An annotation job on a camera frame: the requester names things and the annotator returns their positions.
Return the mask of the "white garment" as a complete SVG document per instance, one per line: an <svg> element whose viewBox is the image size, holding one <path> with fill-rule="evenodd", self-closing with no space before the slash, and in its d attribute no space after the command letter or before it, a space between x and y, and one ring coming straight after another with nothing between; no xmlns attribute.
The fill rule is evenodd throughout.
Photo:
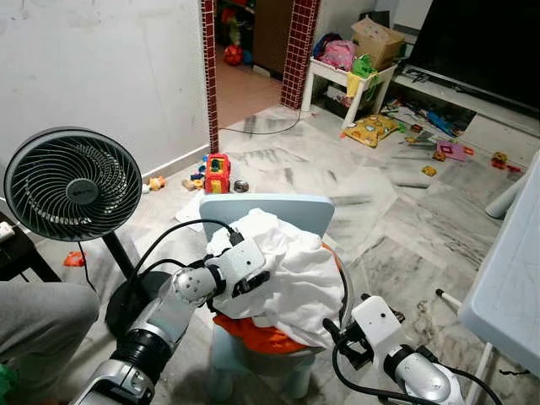
<svg viewBox="0 0 540 405"><path fill-rule="evenodd" d="M260 208L232 221L231 227L253 240L269 278L253 292L215 300L213 323L259 354L330 348L334 339L322 323L339 323L346 297L332 250L316 233Z"/></svg>

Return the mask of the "orange garment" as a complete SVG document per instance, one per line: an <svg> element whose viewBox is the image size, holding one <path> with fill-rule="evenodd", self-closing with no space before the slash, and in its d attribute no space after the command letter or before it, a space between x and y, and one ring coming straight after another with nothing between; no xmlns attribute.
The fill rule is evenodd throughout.
<svg viewBox="0 0 540 405"><path fill-rule="evenodd" d="M265 269L269 280L221 301L213 323L259 354L330 348L334 340L321 322L337 321L346 294L332 248L267 255Z"/></svg>

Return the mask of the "light blue child chair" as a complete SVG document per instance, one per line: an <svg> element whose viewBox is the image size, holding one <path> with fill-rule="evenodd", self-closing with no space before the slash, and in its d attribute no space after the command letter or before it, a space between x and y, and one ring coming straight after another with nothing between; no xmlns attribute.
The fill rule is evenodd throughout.
<svg viewBox="0 0 540 405"><path fill-rule="evenodd" d="M254 208L319 236L327 232L335 212L328 197L273 193L209 194L202 197L197 212L202 219L232 223ZM305 348L296 354L256 354L239 338L214 327L208 395L213 401L226 401L232 397L233 383L243 375L257 375L277 382L281 393L299 400L309 392L312 366L320 352L318 348Z"/></svg>

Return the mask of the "red toy car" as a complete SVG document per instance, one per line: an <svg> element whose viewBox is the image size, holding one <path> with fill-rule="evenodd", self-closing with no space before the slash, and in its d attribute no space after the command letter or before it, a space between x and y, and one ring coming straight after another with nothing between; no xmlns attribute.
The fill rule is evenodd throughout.
<svg viewBox="0 0 540 405"><path fill-rule="evenodd" d="M226 194L231 190L231 164L227 154L209 154L205 161L203 190L206 194Z"/></svg>

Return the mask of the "light blue folding table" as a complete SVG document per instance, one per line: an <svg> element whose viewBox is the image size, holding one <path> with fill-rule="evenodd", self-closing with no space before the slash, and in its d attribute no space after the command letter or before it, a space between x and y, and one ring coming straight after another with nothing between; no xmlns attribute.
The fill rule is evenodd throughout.
<svg viewBox="0 0 540 405"><path fill-rule="evenodd" d="M490 203L502 213L502 223L469 294L455 300L436 290L485 344L481 367L498 352L529 374L540 375L539 175L536 154L526 174Z"/></svg>

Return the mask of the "black standing fan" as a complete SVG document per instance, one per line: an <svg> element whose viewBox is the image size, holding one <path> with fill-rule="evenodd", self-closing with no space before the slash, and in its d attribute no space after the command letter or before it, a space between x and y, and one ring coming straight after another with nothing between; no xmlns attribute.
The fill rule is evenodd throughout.
<svg viewBox="0 0 540 405"><path fill-rule="evenodd" d="M4 171L5 200L24 227L50 240L105 243L125 278L105 310L105 326L116 338L150 301L116 234L138 208L142 185L130 152L83 127L38 132L17 148Z"/></svg>

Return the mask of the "person's leg grey trousers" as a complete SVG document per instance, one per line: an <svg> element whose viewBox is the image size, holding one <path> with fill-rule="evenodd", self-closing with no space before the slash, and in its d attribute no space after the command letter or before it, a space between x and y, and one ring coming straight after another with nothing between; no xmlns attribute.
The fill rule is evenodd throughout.
<svg viewBox="0 0 540 405"><path fill-rule="evenodd" d="M98 319L100 302L76 283L0 282L0 364L16 373L4 400L57 405L58 383Z"/></svg>

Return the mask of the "small white table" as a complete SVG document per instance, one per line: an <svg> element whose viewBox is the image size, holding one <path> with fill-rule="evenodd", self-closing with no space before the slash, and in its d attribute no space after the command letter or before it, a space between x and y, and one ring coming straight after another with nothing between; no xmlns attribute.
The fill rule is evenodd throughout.
<svg viewBox="0 0 540 405"><path fill-rule="evenodd" d="M351 127L351 124L355 123L359 105L361 105L363 100L363 95L368 91L373 91L374 93L373 104L371 104L368 115L370 115L370 113L381 113L383 100L385 100L386 92L388 92L390 83L394 78L394 74L397 73L397 70L398 65L394 64L379 71L377 76L374 76L373 78L363 78L363 80L359 81L358 93L354 97L354 100L352 100L352 103L348 106L346 116L344 116L343 122L341 122L341 130L346 130L346 128ZM317 61L315 58L310 58L300 104L300 114L304 117L310 114L314 84L316 84L318 78L324 78L324 80L332 82L332 84L348 86L348 71L336 69L324 62Z"/></svg>

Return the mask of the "pink flat toy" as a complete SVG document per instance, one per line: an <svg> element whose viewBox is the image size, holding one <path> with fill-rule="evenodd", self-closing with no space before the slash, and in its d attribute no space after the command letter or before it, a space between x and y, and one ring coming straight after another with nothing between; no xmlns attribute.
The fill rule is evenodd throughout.
<svg viewBox="0 0 540 405"><path fill-rule="evenodd" d="M461 143L449 142L449 140L439 140L436 144L437 159L458 159L458 161L466 161L474 155L474 150L468 146L463 146Z"/></svg>

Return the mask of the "black side table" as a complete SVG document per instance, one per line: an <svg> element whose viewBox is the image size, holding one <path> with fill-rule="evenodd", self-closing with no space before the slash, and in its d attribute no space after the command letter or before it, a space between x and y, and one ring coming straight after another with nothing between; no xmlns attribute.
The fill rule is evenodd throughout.
<svg viewBox="0 0 540 405"><path fill-rule="evenodd" d="M14 280L26 270L44 282L62 281L22 230L0 220L0 281Z"/></svg>

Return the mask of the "pink backpack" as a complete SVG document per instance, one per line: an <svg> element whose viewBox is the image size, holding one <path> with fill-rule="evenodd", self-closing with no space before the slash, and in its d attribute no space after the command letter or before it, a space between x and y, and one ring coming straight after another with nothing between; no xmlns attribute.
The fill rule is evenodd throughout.
<svg viewBox="0 0 540 405"><path fill-rule="evenodd" d="M329 40L324 43L317 61L343 71L351 71L354 65L355 44L351 40Z"/></svg>

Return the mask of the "white television stand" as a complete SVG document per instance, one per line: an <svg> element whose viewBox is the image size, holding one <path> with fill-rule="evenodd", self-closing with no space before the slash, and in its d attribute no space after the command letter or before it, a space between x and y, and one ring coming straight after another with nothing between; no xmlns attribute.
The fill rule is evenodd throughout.
<svg viewBox="0 0 540 405"><path fill-rule="evenodd" d="M459 139L485 155L503 152L517 165L528 165L539 150L540 120L490 103L427 78L397 73L393 83L475 113Z"/></svg>

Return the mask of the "cardboard box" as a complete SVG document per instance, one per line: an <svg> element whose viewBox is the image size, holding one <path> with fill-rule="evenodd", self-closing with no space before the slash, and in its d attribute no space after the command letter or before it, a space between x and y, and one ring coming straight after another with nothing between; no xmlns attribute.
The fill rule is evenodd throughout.
<svg viewBox="0 0 540 405"><path fill-rule="evenodd" d="M394 58L400 54L405 35L378 24L370 17L351 24L352 42L355 44L354 56L370 57L370 64L381 71L393 65Z"/></svg>

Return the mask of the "black television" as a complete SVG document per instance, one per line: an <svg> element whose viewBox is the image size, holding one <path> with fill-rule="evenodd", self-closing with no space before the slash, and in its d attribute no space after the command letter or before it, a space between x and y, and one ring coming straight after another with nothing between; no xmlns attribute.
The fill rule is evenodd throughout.
<svg viewBox="0 0 540 405"><path fill-rule="evenodd" d="M409 66L539 115L539 0L433 0Z"/></svg>

